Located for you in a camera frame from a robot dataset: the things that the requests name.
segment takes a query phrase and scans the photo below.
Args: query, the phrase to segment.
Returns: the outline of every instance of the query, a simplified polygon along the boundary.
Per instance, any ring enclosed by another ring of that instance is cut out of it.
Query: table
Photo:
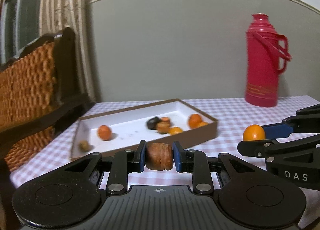
[[[295,111],[301,108],[318,104],[319,102],[309,96],[283,97],[279,99],[274,108],[261,108],[248,104],[244,99],[201,99],[185,100],[187,103],[201,109],[218,119],[218,136],[193,149],[203,151],[207,156],[217,157],[220,152],[228,152],[242,158],[256,166],[265,169],[264,159],[255,157],[242,157],[237,152],[237,144],[242,140],[244,129],[251,124],[270,124],[281,122],[284,118],[295,115]],[[85,115],[92,115],[116,109],[151,103],[154,101],[134,102],[108,102],[95,104]],[[60,134],[46,148],[33,157],[28,163],[21,166],[11,174],[11,180],[16,187],[24,182],[47,173],[53,169],[70,162],[69,155],[72,138],[76,130],[77,122]],[[287,139],[279,139],[280,142],[299,139],[311,134],[292,134]],[[102,181],[100,188],[106,187],[108,174]],[[212,172],[215,189],[220,188],[215,173]],[[190,173],[179,174],[173,167],[170,171],[153,171],[145,168],[142,173],[128,175],[130,185],[186,185],[191,186],[192,175]],[[307,208],[300,220],[299,227],[304,228],[320,217],[320,192],[316,190],[302,189],[307,198]]]

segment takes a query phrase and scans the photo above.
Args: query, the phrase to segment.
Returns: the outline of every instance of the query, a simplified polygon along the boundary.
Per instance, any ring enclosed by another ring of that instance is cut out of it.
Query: black fruit
[[[147,121],[147,127],[150,130],[155,130],[157,123],[161,122],[161,119],[157,116],[154,118],[151,118],[150,120]]]

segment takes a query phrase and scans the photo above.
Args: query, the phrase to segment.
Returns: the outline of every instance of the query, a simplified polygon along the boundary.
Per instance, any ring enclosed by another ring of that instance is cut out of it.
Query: thermos handle
[[[278,46],[279,48],[276,48],[266,38],[262,37],[257,32],[253,32],[252,34],[258,41],[260,41],[266,47],[268,47],[273,55],[279,56],[280,58],[284,59],[284,64],[283,64],[282,69],[278,69],[278,67],[276,67],[276,70],[278,70],[279,74],[283,73],[287,68],[287,61],[291,61],[291,55],[288,53],[288,39],[287,39],[287,37],[284,35],[278,34],[279,41],[284,42],[284,48],[281,47],[280,45]]]

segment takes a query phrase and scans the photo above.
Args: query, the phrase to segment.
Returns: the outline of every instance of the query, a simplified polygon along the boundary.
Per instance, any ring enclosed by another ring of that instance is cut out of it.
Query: window
[[[4,0],[1,15],[1,63],[39,37],[40,0]]]

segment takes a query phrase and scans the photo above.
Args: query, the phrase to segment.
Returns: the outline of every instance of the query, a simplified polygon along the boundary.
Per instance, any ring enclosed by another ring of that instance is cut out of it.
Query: window pane
[[[16,54],[15,24],[18,0],[6,1],[5,13],[5,56],[6,60]]]
[[[39,10],[40,0],[21,0],[19,49],[39,36]]]

